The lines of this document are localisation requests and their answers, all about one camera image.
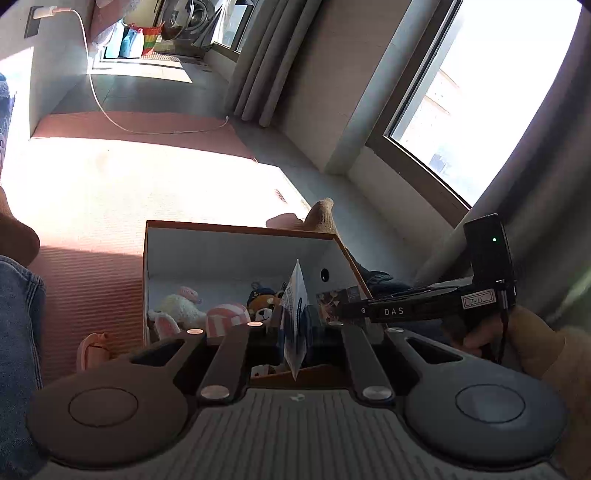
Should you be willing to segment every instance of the washing machine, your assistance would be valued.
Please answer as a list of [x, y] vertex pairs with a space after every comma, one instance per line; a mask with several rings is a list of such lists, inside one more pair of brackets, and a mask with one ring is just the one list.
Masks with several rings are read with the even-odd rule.
[[154, 25], [162, 25], [160, 51], [202, 56], [223, 0], [162, 0]]

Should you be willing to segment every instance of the black cable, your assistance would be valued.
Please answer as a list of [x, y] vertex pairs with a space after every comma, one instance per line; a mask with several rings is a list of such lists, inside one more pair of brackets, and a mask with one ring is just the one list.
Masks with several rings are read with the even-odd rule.
[[499, 309], [501, 311], [501, 323], [503, 324], [503, 334], [501, 336], [501, 344], [499, 345], [499, 354], [496, 357], [496, 363], [500, 365], [503, 361], [503, 355], [505, 354], [505, 344], [507, 342], [507, 330], [509, 328], [509, 307], [506, 290], [499, 290], [498, 294]]

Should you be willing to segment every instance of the charging cable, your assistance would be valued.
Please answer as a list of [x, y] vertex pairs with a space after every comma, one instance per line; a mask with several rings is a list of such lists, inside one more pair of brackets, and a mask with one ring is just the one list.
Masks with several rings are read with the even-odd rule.
[[[82, 36], [84, 37], [84, 48], [86, 50], [86, 57], [87, 58], [90, 57], [90, 54], [88, 52], [86, 29], [84, 28], [84, 22], [82, 21], [82, 17], [80, 16], [80, 14], [76, 10], [74, 10], [73, 8], [64, 8], [64, 7], [57, 7], [57, 6], [41, 7], [41, 8], [37, 8], [33, 12], [33, 18], [36, 20], [39, 20], [40, 18], [53, 17], [54, 15], [62, 13], [62, 12], [71, 12], [73, 14], [76, 14], [76, 16], [78, 17], [78, 20], [80, 22], [80, 27], [82, 28]], [[115, 120], [113, 120], [108, 115], [107, 112], [105, 112], [105, 110], [103, 109], [103, 106], [99, 102], [99, 99], [96, 97], [95, 86], [92, 83], [92, 75], [91, 75], [91, 73], [88, 73], [87, 75], [88, 75], [88, 80], [90, 82], [90, 89], [92, 91], [92, 96], [95, 98], [95, 102], [99, 106], [100, 111], [103, 112], [104, 116], [107, 117], [107, 120], [109, 122], [111, 122], [114, 126], [120, 128], [121, 130], [124, 130], [130, 134], [137, 134], [137, 135], [200, 134], [200, 133], [205, 133], [205, 132], [213, 132], [214, 130], [217, 130], [218, 128], [225, 127], [226, 124], [230, 120], [229, 117], [226, 116], [226, 121], [224, 123], [222, 123], [221, 125], [218, 125], [217, 127], [209, 128], [206, 130], [186, 130], [186, 131], [173, 131], [173, 132], [136, 132], [134, 130], [129, 130], [128, 128], [125, 128], [125, 127], [122, 127], [121, 125], [119, 125]]]
[[501, 344], [499, 345], [499, 353], [496, 358], [496, 363], [501, 364], [503, 355], [505, 355], [505, 344], [507, 342], [507, 330], [509, 328], [509, 302], [507, 301], [507, 290], [505, 281], [500, 282], [503, 287], [497, 291], [498, 306], [501, 314], [501, 323], [503, 324], [503, 333], [501, 335]]

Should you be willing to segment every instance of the blue hat on plush toy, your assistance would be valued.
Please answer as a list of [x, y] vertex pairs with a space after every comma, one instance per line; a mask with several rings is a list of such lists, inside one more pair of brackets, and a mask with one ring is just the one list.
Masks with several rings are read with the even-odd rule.
[[260, 283], [253, 283], [251, 286], [253, 288], [253, 291], [251, 292], [251, 294], [248, 297], [248, 301], [246, 302], [247, 305], [250, 305], [250, 303], [255, 298], [260, 297], [261, 295], [273, 295], [274, 296], [277, 293], [272, 288], [261, 287]]

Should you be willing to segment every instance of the power outlet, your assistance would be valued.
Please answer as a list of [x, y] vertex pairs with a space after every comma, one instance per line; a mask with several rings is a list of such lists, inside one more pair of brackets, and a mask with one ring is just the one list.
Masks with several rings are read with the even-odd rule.
[[33, 12], [39, 7], [31, 7], [29, 10], [29, 18], [27, 18], [27, 26], [25, 27], [25, 38], [34, 37], [39, 33], [39, 22], [41, 18], [33, 18]]

